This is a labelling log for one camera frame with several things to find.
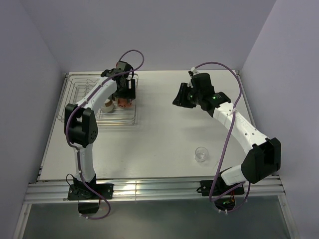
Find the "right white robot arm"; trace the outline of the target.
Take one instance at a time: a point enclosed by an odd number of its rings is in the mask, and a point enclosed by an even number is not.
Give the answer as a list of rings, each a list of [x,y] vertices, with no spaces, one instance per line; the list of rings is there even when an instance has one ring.
[[[227,194],[233,185],[255,184],[281,168],[281,143],[268,138],[249,123],[223,92],[215,92],[208,73],[190,72],[190,82],[181,83],[173,105],[192,109],[200,106],[219,121],[243,148],[242,164],[224,170],[216,181],[216,190]]]

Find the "small clear plastic glass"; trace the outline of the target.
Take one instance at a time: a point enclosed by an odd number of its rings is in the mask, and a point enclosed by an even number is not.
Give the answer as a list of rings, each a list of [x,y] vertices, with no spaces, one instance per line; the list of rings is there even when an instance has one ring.
[[[195,150],[194,158],[199,163],[205,162],[209,159],[209,152],[205,147],[198,147]]]

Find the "brown metal-lined cup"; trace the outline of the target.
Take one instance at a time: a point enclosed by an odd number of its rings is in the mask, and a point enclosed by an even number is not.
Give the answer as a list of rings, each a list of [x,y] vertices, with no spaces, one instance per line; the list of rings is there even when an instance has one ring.
[[[112,100],[107,99],[102,106],[100,107],[100,110],[104,114],[109,114],[112,113],[114,110],[115,106]]]

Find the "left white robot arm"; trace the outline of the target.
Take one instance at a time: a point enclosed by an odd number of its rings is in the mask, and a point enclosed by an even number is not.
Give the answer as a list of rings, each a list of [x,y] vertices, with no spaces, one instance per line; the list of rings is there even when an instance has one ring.
[[[101,73],[87,95],[64,108],[64,133],[74,149],[76,175],[70,194],[81,199],[95,199],[103,193],[93,166],[93,144],[98,136],[96,116],[117,109],[131,110],[136,99],[136,78],[132,66],[119,66]]]

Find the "pink patterned ceramic mug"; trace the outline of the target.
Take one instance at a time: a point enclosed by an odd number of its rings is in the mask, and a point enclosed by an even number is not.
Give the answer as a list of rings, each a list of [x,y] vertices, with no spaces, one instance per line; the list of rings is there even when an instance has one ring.
[[[117,99],[117,106],[123,109],[128,109],[133,106],[131,99],[125,99],[125,98],[118,98]]]

